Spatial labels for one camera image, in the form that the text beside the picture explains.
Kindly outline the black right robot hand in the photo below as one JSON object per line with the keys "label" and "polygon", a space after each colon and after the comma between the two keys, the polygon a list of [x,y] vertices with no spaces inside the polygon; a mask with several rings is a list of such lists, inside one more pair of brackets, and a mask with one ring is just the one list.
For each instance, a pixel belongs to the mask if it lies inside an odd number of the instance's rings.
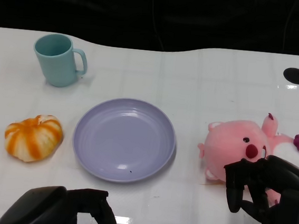
{"label": "black right robot hand", "polygon": [[274,155],[225,165],[229,210],[261,224],[299,224],[299,168]]}

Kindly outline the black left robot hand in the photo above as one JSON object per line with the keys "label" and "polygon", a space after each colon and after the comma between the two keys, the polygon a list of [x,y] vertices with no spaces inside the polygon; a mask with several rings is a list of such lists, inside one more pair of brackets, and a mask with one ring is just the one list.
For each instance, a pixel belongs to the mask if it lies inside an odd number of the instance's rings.
{"label": "black left robot hand", "polygon": [[107,197],[107,191],[97,189],[34,188],[4,213],[0,224],[78,224],[78,213],[89,213],[98,224],[117,224]]}

